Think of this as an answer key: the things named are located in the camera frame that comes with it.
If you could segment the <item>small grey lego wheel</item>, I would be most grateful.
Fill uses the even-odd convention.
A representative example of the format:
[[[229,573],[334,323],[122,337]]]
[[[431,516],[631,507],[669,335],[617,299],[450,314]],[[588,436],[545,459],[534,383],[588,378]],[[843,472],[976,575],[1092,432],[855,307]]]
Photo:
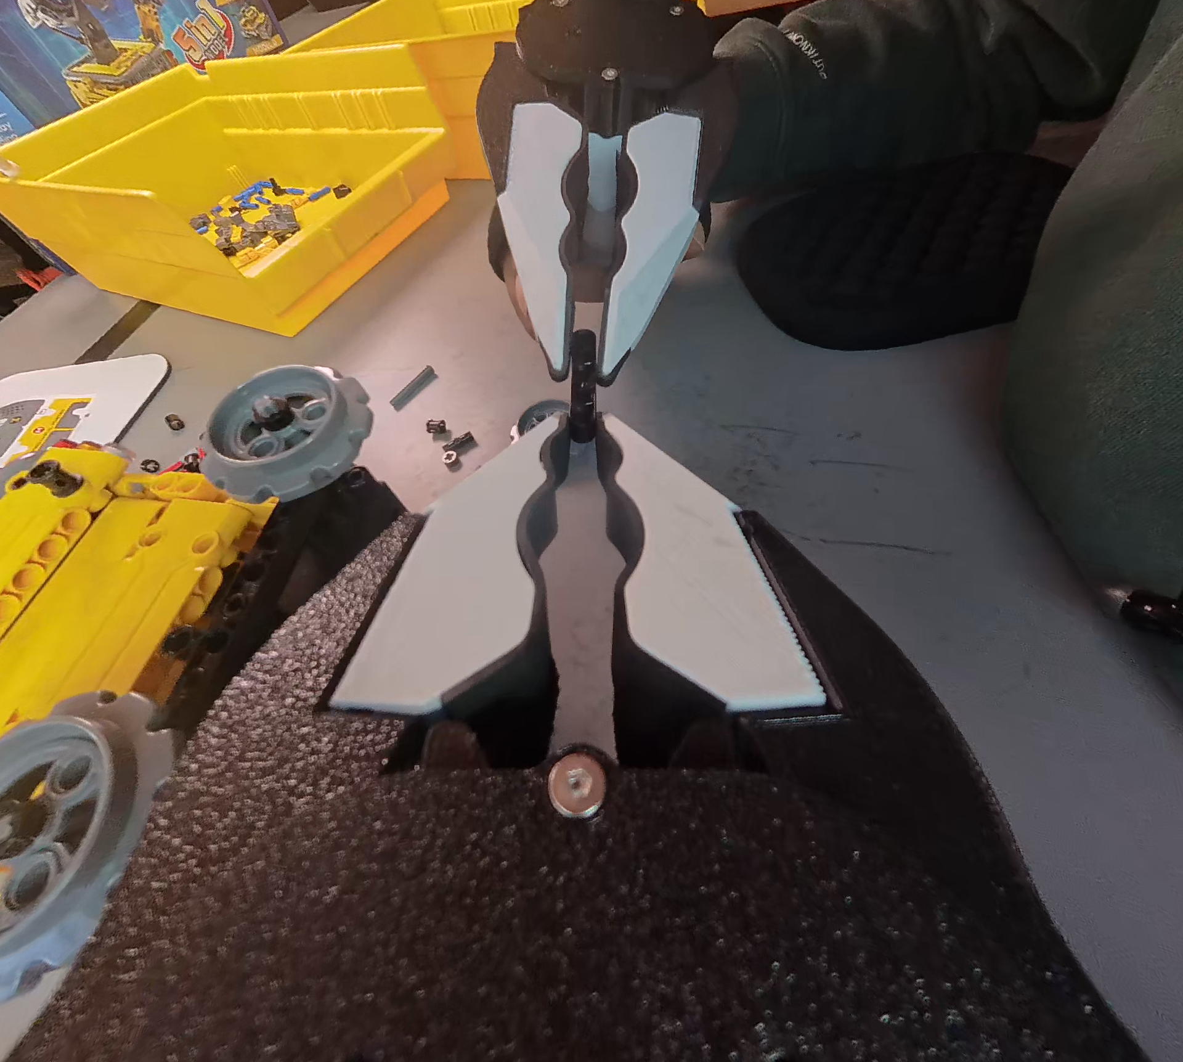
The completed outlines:
[[[525,408],[518,416],[510,430],[510,442],[515,443],[520,437],[553,416],[566,416],[569,412],[569,404],[561,399],[545,399],[535,401]]]

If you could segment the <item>person's right forearm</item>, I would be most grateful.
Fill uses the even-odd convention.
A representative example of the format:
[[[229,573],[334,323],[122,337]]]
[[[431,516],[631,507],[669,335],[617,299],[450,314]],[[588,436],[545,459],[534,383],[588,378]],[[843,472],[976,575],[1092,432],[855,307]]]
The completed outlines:
[[[1020,153],[1116,101],[1161,0],[821,0],[717,44],[739,113],[711,191]]]

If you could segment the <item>short black lego beam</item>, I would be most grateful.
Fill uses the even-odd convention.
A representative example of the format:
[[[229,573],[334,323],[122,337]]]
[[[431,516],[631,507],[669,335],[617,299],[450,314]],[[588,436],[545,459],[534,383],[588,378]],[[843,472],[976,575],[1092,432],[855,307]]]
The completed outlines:
[[[598,431],[598,351],[593,330],[580,329],[569,341],[569,438],[589,445]]]

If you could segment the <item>person's right hand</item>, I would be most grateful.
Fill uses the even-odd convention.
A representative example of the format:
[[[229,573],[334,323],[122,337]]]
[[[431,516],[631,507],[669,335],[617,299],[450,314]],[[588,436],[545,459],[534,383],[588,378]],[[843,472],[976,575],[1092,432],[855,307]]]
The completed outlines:
[[[536,341],[537,335],[525,300],[525,290],[520,281],[516,261],[507,239],[500,212],[497,207],[494,207],[490,213],[487,229],[487,255],[489,265],[497,277],[503,282],[514,314],[518,316],[530,339]]]

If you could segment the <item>yellow lego vehicle model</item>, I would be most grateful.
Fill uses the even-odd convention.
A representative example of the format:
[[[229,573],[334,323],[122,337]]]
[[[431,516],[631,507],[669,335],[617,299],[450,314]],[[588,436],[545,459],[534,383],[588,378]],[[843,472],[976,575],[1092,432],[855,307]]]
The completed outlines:
[[[134,692],[191,733],[279,626],[407,512],[355,467],[293,502],[62,442],[3,489],[1,729]]]

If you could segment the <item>lego sticker sheet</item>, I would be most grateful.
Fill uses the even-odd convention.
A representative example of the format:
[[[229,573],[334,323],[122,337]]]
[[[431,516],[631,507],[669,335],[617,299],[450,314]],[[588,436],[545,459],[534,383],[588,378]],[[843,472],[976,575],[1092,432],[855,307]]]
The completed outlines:
[[[75,430],[86,419],[91,395],[30,398],[1,408],[1,467],[26,456],[53,448],[75,438]]]

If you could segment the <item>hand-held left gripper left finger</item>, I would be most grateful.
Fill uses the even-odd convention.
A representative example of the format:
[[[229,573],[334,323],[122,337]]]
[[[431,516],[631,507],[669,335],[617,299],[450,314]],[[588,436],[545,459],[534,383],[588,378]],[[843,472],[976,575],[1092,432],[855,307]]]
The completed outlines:
[[[425,512],[346,647],[328,707],[451,720],[494,767],[539,765],[558,681],[541,553],[557,531],[568,419],[548,417]]]

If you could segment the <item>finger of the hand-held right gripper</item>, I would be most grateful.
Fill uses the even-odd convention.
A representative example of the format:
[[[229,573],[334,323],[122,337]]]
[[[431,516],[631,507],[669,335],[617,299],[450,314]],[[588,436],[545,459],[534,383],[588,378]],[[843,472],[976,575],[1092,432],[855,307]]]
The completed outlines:
[[[498,193],[510,251],[540,350],[552,379],[571,374],[571,340],[579,261],[577,218],[566,196],[584,128],[551,101],[513,108],[508,172]]]
[[[635,124],[625,157],[636,189],[620,229],[624,257],[611,276],[601,315],[598,379],[610,385],[637,346],[700,223],[694,193],[701,119],[664,112]]]

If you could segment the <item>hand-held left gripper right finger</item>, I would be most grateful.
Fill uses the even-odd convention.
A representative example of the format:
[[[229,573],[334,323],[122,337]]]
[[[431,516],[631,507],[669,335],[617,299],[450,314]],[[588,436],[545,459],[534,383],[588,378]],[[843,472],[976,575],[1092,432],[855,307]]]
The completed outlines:
[[[741,509],[616,417],[600,417],[614,589],[617,760],[664,767],[688,732],[733,718],[827,714],[824,680]]]

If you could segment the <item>heap of mixed lego parts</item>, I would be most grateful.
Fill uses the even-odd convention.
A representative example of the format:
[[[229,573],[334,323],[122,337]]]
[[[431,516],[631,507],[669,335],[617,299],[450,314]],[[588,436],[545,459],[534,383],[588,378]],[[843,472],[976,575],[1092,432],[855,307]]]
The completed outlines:
[[[314,210],[351,193],[352,187],[344,182],[307,188],[267,178],[222,197],[187,224],[232,263],[244,266],[296,239],[316,218]]]

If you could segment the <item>black drawstring toggle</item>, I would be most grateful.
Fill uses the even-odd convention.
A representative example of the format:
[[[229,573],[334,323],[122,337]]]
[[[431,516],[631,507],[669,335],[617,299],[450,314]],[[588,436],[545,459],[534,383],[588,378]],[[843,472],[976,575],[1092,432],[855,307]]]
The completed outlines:
[[[1168,596],[1151,590],[1131,590],[1120,603],[1119,616],[1134,628],[1182,640],[1182,594]]]

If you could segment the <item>person's green sweatshirt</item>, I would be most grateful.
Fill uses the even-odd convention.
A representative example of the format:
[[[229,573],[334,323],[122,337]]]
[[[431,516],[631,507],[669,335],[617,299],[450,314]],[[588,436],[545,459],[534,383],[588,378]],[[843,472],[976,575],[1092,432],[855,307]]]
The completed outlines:
[[[1161,0],[1044,229],[1002,427],[1092,586],[1181,592],[1182,0]]]

